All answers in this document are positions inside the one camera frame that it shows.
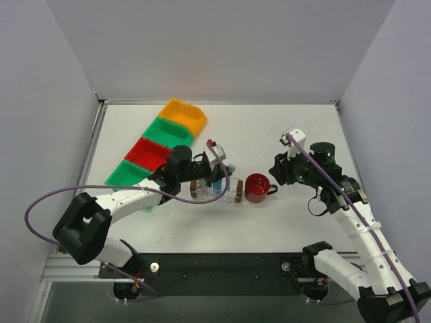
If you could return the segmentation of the white toothpaste tube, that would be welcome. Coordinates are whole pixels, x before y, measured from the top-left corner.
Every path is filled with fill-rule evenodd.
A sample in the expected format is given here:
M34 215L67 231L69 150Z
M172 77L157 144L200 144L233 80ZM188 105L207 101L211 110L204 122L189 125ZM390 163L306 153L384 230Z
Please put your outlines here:
M206 182L206 180L205 179L200 179L199 180L199 182L198 182L198 184L199 184L199 188L201 189L201 190L209 190L209 189L212 189L212 183L207 183Z

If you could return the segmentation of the clear glass tray wooden handles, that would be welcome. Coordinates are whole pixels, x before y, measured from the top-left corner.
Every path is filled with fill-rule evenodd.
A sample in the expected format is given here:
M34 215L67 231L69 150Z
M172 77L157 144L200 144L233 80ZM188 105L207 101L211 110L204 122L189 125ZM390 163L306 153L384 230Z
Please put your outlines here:
M222 188L224 191L226 179L223 178L222 180ZM198 182L199 180L192 181L189 186L190 196L193 200L207 201L217 198L215 203L224 205L234 205L237 207L257 207L259 205L259 203L250 203L247 201L245 197L245 179L230 177L230 185L220 198L213 193L213 189L201 190Z

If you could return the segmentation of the red cup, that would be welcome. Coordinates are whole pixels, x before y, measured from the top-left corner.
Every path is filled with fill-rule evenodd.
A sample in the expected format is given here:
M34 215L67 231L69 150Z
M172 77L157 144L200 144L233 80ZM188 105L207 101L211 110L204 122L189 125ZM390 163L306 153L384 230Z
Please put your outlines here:
M250 203L261 203L268 195L275 194L277 191L278 185L271 184L263 174L254 173L245 180L245 197Z

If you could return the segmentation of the blue toothpaste box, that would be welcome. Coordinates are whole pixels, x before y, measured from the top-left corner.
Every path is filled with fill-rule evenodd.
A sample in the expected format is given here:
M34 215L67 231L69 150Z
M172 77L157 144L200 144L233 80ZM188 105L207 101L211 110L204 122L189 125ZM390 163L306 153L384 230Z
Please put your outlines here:
M212 184L213 193L216 196L220 195L223 191L222 183L223 183L223 180L220 179Z

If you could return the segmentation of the white toothbrush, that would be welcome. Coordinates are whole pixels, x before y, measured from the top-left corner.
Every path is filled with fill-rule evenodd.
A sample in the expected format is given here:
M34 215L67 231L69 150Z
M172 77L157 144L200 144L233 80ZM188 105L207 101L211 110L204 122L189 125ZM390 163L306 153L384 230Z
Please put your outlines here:
M234 164L228 164L228 171L234 173L236 166Z

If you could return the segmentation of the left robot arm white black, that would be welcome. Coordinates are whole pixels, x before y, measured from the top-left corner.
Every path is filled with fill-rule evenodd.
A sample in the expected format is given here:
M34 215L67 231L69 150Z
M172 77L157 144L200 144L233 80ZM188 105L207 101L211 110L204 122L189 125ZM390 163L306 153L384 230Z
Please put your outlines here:
M53 237L79 265L92 260L107 262L120 275L130 277L137 271L138 253L126 241L110 237L110 226L139 210L178 200L185 182L203 180L210 185L229 180L231 171L223 163L225 158L222 146L211 140L197 156L186 145L178 145L164 164L137 184L115 187L109 194L77 195L56 224Z

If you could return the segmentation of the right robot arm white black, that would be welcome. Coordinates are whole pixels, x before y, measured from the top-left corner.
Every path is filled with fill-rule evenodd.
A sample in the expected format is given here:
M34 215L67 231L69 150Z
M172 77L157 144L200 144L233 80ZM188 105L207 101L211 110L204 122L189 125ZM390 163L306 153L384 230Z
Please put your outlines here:
M269 173L281 185L302 184L315 191L343 228L362 261L353 265L326 242L303 249L310 271L328 276L356 301L365 322L420 321L419 312L430 300L430 287L418 282L402 265L384 237L359 182L343 173L335 162L335 147L328 142L311 145L284 140L288 150L275 157Z

